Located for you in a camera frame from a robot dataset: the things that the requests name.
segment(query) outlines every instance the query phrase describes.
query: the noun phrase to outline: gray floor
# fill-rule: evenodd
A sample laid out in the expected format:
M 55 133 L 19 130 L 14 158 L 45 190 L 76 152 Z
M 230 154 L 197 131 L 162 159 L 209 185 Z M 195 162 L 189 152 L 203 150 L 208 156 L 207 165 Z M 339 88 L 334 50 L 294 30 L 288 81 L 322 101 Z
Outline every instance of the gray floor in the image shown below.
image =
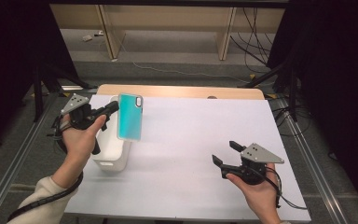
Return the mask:
M 186 32 L 128 32 L 118 59 L 111 60 L 102 36 L 93 37 L 89 42 L 83 42 L 83 35 L 94 35 L 98 31 L 62 30 L 71 57 L 75 62 L 79 76 L 91 84 L 150 84 L 150 85 L 183 85 L 183 86 L 221 86 L 232 87 L 250 81 L 252 70 L 268 71 L 262 64 L 249 56 L 244 56 L 232 42 L 229 46 L 227 59 L 219 61 L 212 33 Z M 240 43 L 237 34 L 233 34 Z M 241 34 L 247 40 L 249 34 Z M 260 36 L 264 48 L 269 49 L 270 43 L 265 36 Z M 249 49 L 260 56 L 258 49 Z M 260 89 L 264 93 L 272 93 L 268 80 Z M 34 101 L 32 90 L 24 97 L 24 106 L 13 112 L 11 123 L 1 136 L 3 145 L 0 146 L 0 180 L 7 167 L 13 160 L 22 140 L 30 130 L 34 117 Z M 63 155 L 52 146 L 52 141 L 46 137 L 51 133 L 50 125 L 66 104 L 67 99 L 59 98 L 48 114 L 47 120 L 38 134 L 30 153 L 22 165 L 14 184 L 0 207 L 0 223 L 5 223 L 7 216 L 15 210 L 18 204 L 29 195 L 38 179 L 52 174 L 60 165 Z M 281 108 L 279 100 L 269 100 L 271 110 Z M 298 125 L 303 131 L 317 165 L 323 171 L 324 177 L 334 196 L 339 201 L 343 214 L 348 223 L 358 223 L 358 194 L 351 181 L 339 165 L 327 156 L 328 144 L 324 141 L 318 124 L 308 114 L 306 103 L 298 96 L 297 103 L 304 106 L 296 112 Z M 292 136 L 287 122 L 278 120 L 282 141 L 287 150 L 289 160 L 294 168 L 296 179 L 303 197 L 310 209 L 311 223 L 334 223 L 326 208 L 321 192 L 309 171 L 304 156 L 299 150 L 296 138 Z M 102 223 L 101 217 L 71 217 L 65 215 L 62 223 Z M 116 224 L 147 224 L 150 220 L 110 219 L 108 223 Z

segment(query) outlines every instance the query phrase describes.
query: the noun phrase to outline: white sleeve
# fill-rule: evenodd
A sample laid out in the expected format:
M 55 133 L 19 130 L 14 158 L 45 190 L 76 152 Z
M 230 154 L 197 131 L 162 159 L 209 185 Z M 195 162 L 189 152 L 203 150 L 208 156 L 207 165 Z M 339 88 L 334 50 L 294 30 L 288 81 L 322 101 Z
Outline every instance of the white sleeve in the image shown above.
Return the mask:
M 56 193 L 63 192 L 65 189 L 58 186 L 50 176 L 45 177 L 39 180 L 36 184 L 36 188 L 34 193 L 31 194 L 28 198 L 26 198 L 19 206 L 19 208 L 29 204 L 36 202 L 40 199 L 47 198 Z M 52 203 L 47 203 L 36 207 L 18 217 L 13 218 L 8 224 L 27 224 L 27 223 L 60 223 L 60 220 L 63 215 L 63 211 L 65 210 L 66 205 L 69 200 L 77 193 L 77 189 L 71 194 L 54 201 Z

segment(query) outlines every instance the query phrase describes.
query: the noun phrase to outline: hand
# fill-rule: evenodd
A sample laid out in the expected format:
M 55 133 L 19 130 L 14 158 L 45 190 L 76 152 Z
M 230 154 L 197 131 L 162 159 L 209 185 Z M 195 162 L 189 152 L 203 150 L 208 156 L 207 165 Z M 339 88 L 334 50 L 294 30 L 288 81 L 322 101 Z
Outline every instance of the hand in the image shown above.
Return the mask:
M 275 170 L 273 163 L 267 164 L 267 167 Z M 276 209 L 277 192 L 269 182 L 263 181 L 259 185 L 248 185 L 236 175 L 227 174 L 226 177 L 242 191 L 249 207 L 255 212 L 262 223 L 281 223 Z M 269 171 L 269 169 L 267 169 L 266 177 L 273 183 L 278 183 L 276 175 Z
M 66 120 L 69 120 L 69 115 L 62 119 Z M 103 127 L 105 120 L 106 115 L 101 115 L 87 130 L 69 128 L 62 133 L 67 155 L 63 164 L 51 177 L 57 185 L 68 189 L 76 182 L 94 149 L 95 135 Z

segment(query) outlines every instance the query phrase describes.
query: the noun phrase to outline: floor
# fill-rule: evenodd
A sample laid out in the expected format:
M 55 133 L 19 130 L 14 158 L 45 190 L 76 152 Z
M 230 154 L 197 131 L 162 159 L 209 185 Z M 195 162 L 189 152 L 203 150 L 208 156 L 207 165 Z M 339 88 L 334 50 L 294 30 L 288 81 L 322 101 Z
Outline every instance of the floor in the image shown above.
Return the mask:
M 159 77 L 164 77 L 174 73 L 175 77 L 183 78 L 182 82 L 177 81 L 177 85 L 192 85 L 186 80 L 189 76 L 202 76 L 210 79 L 215 86 L 234 86 L 233 83 L 246 83 L 250 81 L 249 72 L 260 76 L 268 69 L 263 66 L 260 61 L 256 60 L 249 54 L 244 54 L 232 41 L 230 43 L 227 59 L 218 60 L 217 48 L 214 41 L 213 33 L 188 33 L 188 32 L 127 32 L 125 41 L 123 42 L 121 52 L 117 59 L 110 59 L 106 50 L 103 36 L 94 36 L 98 31 L 89 30 L 62 30 L 67 48 L 75 62 L 76 69 L 82 69 L 79 74 L 85 80 L 92 80 L 96 83 L 99 81 L 101 74 L 96 70 L 90 69 L 90 66 L 101 69 L 107 64 L 121 66 L 123 72 L 126 70 L 133 71 L 137 69 L 140 73 L 153 72 Z M 91 35 L 93 39 L 88 42 L 82 41 L 84 35 Z M 243 40 L 248 40 L 250 34 L 232 34 L 234 40 L 244 45 Z M 264 49 L 270 49 L 274 35 L 260 35 L 259 42 Z M 248 48 L 254 55 L 259 58 L 267 59 L 264 51 L 258 48 Z M 197 68 L 208 65 L 210 70 L 198 71 Z M 271 80 L 260 85 L 260 89 L 264 93 L 273 93 L 271 90 Z M 32 118 L 34 115 L 32 90 L 24 97 L 24 107 L 16 110 L 12 123 L 7 127 L 4 134 L 5 142 L 0 147 L 0 180 L 7 170 L 7 167 L 15 157 L 16 148 L 21 147 L 21 139 L 25 139 L 26 130 L 32 126 Z M 284 107 L 284 101 L 268 100 L 271 110 Z M 339 166 L 339 162 L 334 160 L 334 155 L 329 157 L 328 144 L 325 143 L 323 136 L 318 130 L 318 124 L 311 118 L 306 108 L 306 103 L 299 96 L 297 99 L 299 107 L 296 112 L 298 114 L 298 127 L 291 126 L 289 119 L 281 118 L 277 121 L 282 140 L 284 142 L 289 160 L 294 167 L 298 185 L 303 193 L 303 197 L 307 206 L 310 208 L 312 223 L 358 223 L 358 194 L 346 177 L 345 172 Z M 59 100 L 55 103 L 57 108 L 62 108 L 66 102 Z M 46 172 L 53 172 L 55 166 L 62 161 L 62 156 L 57 152 L 41 152 L 39 148 L 45 148 L 47 141 L 43 140 L 49 133 L 49 124 L 53 121 L 53 117 L 48 117 L 46 126 L 39 137 L 34 142 L 34 150 L 27 156 L 27 160 L 22 165 L 18 173 L 15 184 L 12 185 L 8 196 L 2 202 L 0 208 L 0 223 L 3 223 L 7 214 L 14 210 L 21 199 L 25 198 L 32 192 L 34 183 L 44 176 Z M 320 176 L 310 172 L 307 160 L 307 152 L 301 149 L 300 145 L 304 145 L 311 149 L 311 156 L 314 157 L 316 167 L 323 174 L 325 183 L 333 195 L 333 199 L 338 201 L 339 207 L 344 214 L 344 221 L 337 222 L 328 211 L 328 204 L 324 197 L 323 190 L 316 182 Z M 71 217 L 64 216 L 62 223 L 103 223 L 100 217 Z M 110 219 L 107 223 L 115 224 L 149 224 L 154 223 L 151 220 L 127 220 L 127 219 Z M 193 224 L 195 222 L 187 221 L 185 224 Z

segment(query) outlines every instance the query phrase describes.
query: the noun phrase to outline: aluminum rail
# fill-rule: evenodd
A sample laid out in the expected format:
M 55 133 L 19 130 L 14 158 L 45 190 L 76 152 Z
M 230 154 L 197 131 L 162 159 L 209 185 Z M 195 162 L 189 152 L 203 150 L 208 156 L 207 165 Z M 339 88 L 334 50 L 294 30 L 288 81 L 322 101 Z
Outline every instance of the aluminum rail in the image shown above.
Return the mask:
M 20 168 L 22 167 L 25 159 L 27 158 L 31 146 L 33 145 L 34 140 L 38 136 L 40 127 L 44 124 L 46 120 L 46 116 L 49 110 L 51 109 L 51 106 L 53 105 L 53 103 L 57 98 L 58 98 L 58 93 L 51 93 L 48 96 L 48 99 L 46 100 L 45 103 L 46 109 L 41 114 L 39 120 L 37 122 L 34 122 L 33 126 L 31 127 L 31 130 L 28 132 L 27 136 L 25 137 L 24 141 L 21 144 L 19 151 L 14 157 L 13 162 L 7 168 L 5 175 L 2 177 L 2 180 L 0 182 L 0 206 L 4 201 L 5 197 L 7 196 L 11 183 L 17 177 Z
M 284 101 L 283 99 L 280 99 L 278 101 L 278 104 L 282 108 L 288 106 L 287 102 Z M 292 132 L 292 134 L 296 139 L 298 148 L 300 149 L 300 152 L 304 157 L 308 169 L 310 170 L 310 174 L 312 175 L 313 181 L 315 182 L 316 187 L 318 188 L 322 196 L 322 199 L 324 200 L 326 208 L 333 222 L 337 224 L 350 223 L 347 220 L 344 212 L 342 211 L 341 205 L 339 204 L 336 196 L 334 195 L 334 192 L 332 191 L 330 185 L 328 184 L 326 178 L 324 177 L 324 173 L 321 167 L 319 166 L 318 162 L 313 156 L 312 151 L 310 150 L 310 146 L 308 145 L 304 135 L 302 134 L 300 127 L 289 116 L 289 112 L 285 112 L 285 113 L 286 116 L 288 116 L 286 122 L 290 128 L 290 131 Z

